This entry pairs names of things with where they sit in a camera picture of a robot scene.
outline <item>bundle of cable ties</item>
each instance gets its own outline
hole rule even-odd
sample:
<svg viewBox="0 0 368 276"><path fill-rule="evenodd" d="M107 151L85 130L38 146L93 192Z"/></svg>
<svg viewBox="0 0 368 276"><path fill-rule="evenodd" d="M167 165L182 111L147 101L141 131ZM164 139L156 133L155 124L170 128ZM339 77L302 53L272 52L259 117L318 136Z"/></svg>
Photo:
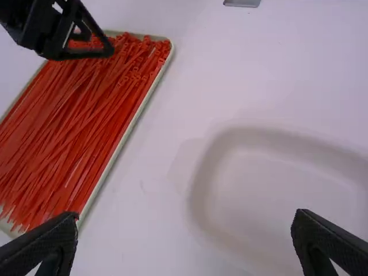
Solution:
<svg viewBox="0 0 368 276"><path fill-rule="evenodd" d="M83 210L171 50L148 36L109 40L111 58L47 62L3 119L0 219L12 231Z"/></svg>

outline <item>white tabletop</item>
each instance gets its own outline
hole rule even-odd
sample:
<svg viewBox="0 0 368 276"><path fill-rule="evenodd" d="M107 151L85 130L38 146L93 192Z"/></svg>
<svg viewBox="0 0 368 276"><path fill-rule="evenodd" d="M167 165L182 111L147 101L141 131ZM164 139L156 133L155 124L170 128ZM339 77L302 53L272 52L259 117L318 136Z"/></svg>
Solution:
<svg viewBox="0 0 368 276"><path fill-rule="evenodd" d="M72 275L247 275L187 217L201 154L229 125L368 148L367 1L84 3L102 28L169 37L176 53L85 222ZM3 113L42 59L0 39Z"/></svg>

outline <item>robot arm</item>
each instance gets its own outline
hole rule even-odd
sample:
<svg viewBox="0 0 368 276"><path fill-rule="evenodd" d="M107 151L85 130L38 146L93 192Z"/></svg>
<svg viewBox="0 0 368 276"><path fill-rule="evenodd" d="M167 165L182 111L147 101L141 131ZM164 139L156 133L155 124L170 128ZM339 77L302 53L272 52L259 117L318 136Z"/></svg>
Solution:
<svg viewBox="0 0 368 276"><path fill-rule="evenodd" d="M56 3L62 12L54 8ZM107 58L114 54L114 47L80 0L1 0L0 23L18 45L46 59ZM92 33L103 48L68 47L69 39L89 41Z"/></svg>

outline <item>tray rim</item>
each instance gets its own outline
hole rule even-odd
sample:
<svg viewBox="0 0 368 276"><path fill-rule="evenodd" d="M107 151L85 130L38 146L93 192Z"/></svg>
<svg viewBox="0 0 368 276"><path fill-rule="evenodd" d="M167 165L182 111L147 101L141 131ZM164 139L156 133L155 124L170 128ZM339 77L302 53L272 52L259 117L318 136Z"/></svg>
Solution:
<svg viewBox="0 0 368 276"><path fill-rule="evenodd" d="M123 33L125 33L126 31L116 31L116 30L104 30L105 34L107 36L118 36L121 35ZM132 33L129 32L130 35L133 35L135 37L138 37L140 39L143 38L143 36L146 36L148 34L141 34L141 33ZM128 141L130 135L132 134L132 131L135 127L135 125L138 122L138 119L140 118L142 112L144 111L148 101L150 100L150 98L153 95L153 92L155 91L159 81L161 80L164 72L166 71L167 67L169 66L171 59L174 56L174 52L175 52L175 45L173 44L173 42L164 36L158 36L158 35L148 35L153 41L156 40L168 40L170 42L170 53L166 59L166 62L164 63L164 65L162 65L162 68L160 69L157 77L155 78L153 84L151 85L151 87L149 88L146 96L143 98L142 103L140 104L140 106L138 107L136 113L134 114L131 122L129 123L125 133L123 134L122 138L120 139L117 147L115 148L109 162L107 163L105 169L103 170L101 177L99 178L98 182L96 183L95 188L93 189L91 196L89 197L89 199L86 202L85 207L83 208L82 212L79 214L79 220L76 222L76 226L78 227L79 232L81 232L81 230L83 229L83 225L84 225L84 221L86 220L86 217L89 215L89 211L91 209L91 207L93 206L93 203L96 200L96 197L101 189L101 187L104 185L109 173L111 172L111 169L114 166L114 163L116 161L116 159L118 158L120 151L122 150L123 146L125 145L125 143ZM17 101L19 100L19 98L23 95L24 91L26 90L26 88L29 86L29 84L31 83L31 81L36 77L36 75L41 71L41 69L46 65L46 63L48 62L48 60L45 60L44 62L42 62L42 64L40 65L40 67L36 70L36 72L30 77L29 81L26 83L26 85L23 87L23 89L19 92L19 94L14 98L14 100L12 101L12 103L9 105L9 107L6 109L6 111L1 115L0 117L0 124L1 122L5 119L5 117L7 116L7 114L11 111L11 109L13 108L13 106L17 103ZM21 236L23 233L20 233L18 231L13 231L11 232L10 229L12 228L13 224L12 223L7 223L7 219L3 218L2 220L0 220L0 231L4 232L8 237L10 237L11 239L15 239L19 236Z"/></svg>

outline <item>beige tray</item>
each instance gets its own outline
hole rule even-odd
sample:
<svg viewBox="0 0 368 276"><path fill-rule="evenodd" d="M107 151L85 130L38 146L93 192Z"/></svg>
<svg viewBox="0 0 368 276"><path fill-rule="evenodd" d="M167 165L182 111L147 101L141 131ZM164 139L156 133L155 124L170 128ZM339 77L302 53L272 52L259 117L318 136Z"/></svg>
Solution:
<svg viewBox="0 0 368 276"><path fill-rule="evenodd" d="M116 31L111 31L111 30L107 30L105 31L105 34L107 36L117 36L122 34L122 32L116 32ZM138 37L139 39L142 39L144 37L144 34L134 34L131 33L132 35ZM167 66L170 63L170 60L174 54L174 45L172 43L172 41L166 37L163 36L150 36L150 38L153 41L157 41L157 40L169 40L170 44L171 44L171 51L169 56L166 59L165 64L162 66L161 70L159 71L155 81L153 82L151 88L149 89L147 95L144 97L141 105L139 106L136 114L134 115L132 121L130 122L128 128L126 129L124 135L122 136L119 144L117 145L113 155L111 156L109 163L106 165L100 179L98 180L93 192L91 193L90 198L88 199L86 206L83 208L82 212L79 215L79 220L76 223L77 227L79 229L81 229L81 226L98 194L98 191L100 190L100 188L102 187L102 185L105 182L105 179L108 175L108 173L110 172L111 168L113 167L113 164L116 160L116 158L118 157L122 147L124 146L124 144L127 142L129 135L132 133L132 130L134 128L134 126L136 125L140 115L142 114L142 111L144 110L146 104L148 103L148 101L151 98L151 95L153 94L153 92L155 91L155 88L157 86L157 84L159 83L161 77L163 76L163 73L165 72ZM34 76L31 77L31 79L29 80L29 82L27 83L27 85L22 89L22 91L19 93L19 95L15 98L15 100L13 101L13 103L9 106L9 108L7 109L7 111L5 112L5 114L1 117L0 122L3 121L3 119L6 117L6 115L8 114L8 112L11 110L11 108L13 107L13 105L18 101L19 97L22 95L22 93L25 91L25 89L27 88L28 84L32 81L32 79L39 73L39 71L42 69L42 67L46 64L46 62L44 62L40 68L36 71L36 73L34 74ZM11 237L12 239L19 237L22 233L19 233L18 231L13 231L11 232L10 229L12 228L13 224L12 223L7 223L7 218L0 220L0 231L3 231L5 234L7 234L9 237Z"/></svg>

